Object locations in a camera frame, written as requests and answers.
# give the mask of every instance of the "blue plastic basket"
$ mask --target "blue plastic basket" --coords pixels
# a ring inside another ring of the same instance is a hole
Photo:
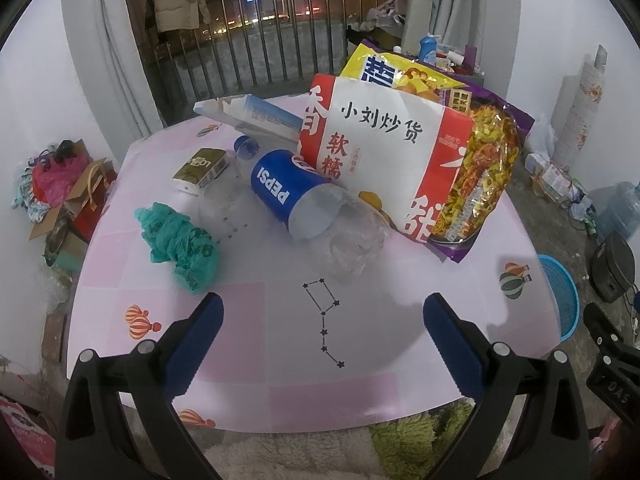
[[[574,333],[578,326],[580,318],[578,290],[575,288],[571,275],[558,260],[546,256],[546,254],[539,254],[538,258],[556,297],[560,314],[561,341],[564,341]]]

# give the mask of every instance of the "curtain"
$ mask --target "curtain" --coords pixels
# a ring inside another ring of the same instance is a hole
[[[164,126],[131,30],[125,0],[61,0],[69,49],[114,157]]]
[[[482,50],[486,0],[433,0],[430,33],[443,44]]]
[[[485,11],[486,0],[409,0],[402,47],[417,53],[418,42],[430,33],[449,46],[476,46],[480,59]]]

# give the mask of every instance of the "table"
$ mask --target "table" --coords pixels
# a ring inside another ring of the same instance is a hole
[[[301,100],[276,103],[303,112]],[[197,149],[231,149],[239,136],[224,124],[198,136],[212,123],[176,124],[127,153],[80,275],[68,376],[83,349],[107,356],[157,340],[203,297],[175,283],[173,264],[149,261],[133,211],[154,201],[207,228],[222,254],[211,290],[224,301],[225,321],[190,389],[174,400],[185,422],[250,432],[338,430],[459,398],[422,324],[424,298],[436,291],[490,341],[520,355],[541,356],[559,343],[552,293],[506,194],[461,263],[393,233],[377,263],[338,283],[307,265],[249,190],[212,218],[199,214],[198,199],[172,188],[172,175]],[[133,405],[127,394],[123,400]]]

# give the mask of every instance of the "blue gripper pad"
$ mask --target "blue gripper pad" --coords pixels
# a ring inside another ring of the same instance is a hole
[[[486,342],[484,336],[475,325],[460,320],[444,298],[437,293],[424,300],[422,317],[424,326],[460,393],[477,402],[480,401],[485,391],[484,363],[472,347],[468,334],[465,334],[466,326],[471,325]]]
[[[178,323],[185,323],[187,328],[165,363],[164,398],[169,402],[186,393],[218,335],[224,314],[222,298],[210,292],[188,319],[176,321],[172,325],[173,327]]]

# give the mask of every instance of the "balcony railing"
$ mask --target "balcony railing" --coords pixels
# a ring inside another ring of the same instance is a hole
[[[346,30],[385,0],[209,0],[209,25],[175,31],[141,53],[156,104],[174,124],[199,100],[304,92],[316,73],[340,73]]]

